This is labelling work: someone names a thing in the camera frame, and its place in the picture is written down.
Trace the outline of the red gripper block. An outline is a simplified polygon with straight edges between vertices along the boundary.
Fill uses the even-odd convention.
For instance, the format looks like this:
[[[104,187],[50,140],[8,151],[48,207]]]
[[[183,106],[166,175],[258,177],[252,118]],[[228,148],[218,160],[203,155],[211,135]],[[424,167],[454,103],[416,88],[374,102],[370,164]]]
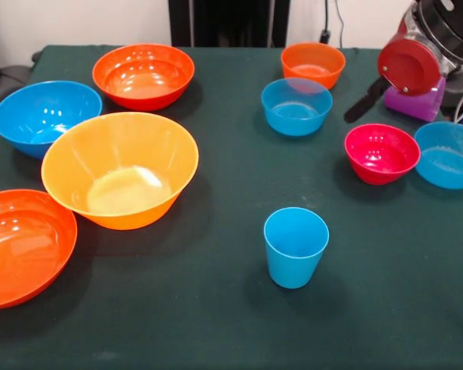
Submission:
[[[381,75],[343,118],[354,123],[365,115],[388,89],[388,82],[401,93],[428,93],[441,78],[442,54],[421,31],[413,15],[404,15],[396,33],[381,50],[377,68]]]

